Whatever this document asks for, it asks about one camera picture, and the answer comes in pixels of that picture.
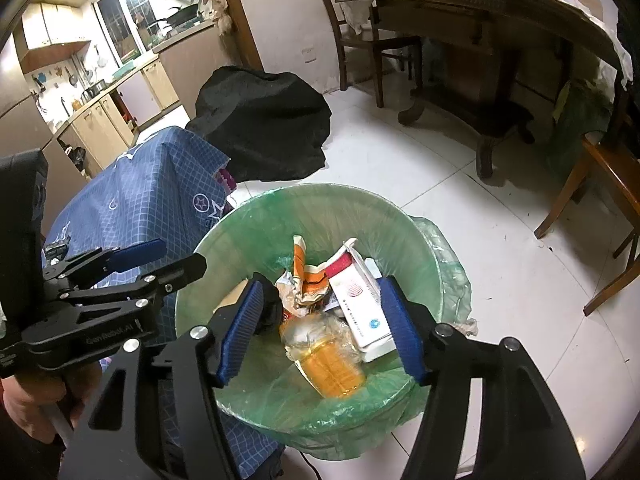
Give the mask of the person's left hand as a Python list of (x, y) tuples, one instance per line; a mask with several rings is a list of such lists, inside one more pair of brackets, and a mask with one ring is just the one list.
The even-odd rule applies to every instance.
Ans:
[(67, 373), (64, 379), (37, 370), (1, 379), (1, 400), (11, 419), (29, 437), (50, 444), (56, 431), (42, 407), (57, 404), (66, 394), (76, 399), (70, 410), (70, 422), (76, 426), (86, 403), (99, 385), (102, 368), (87, 364)]

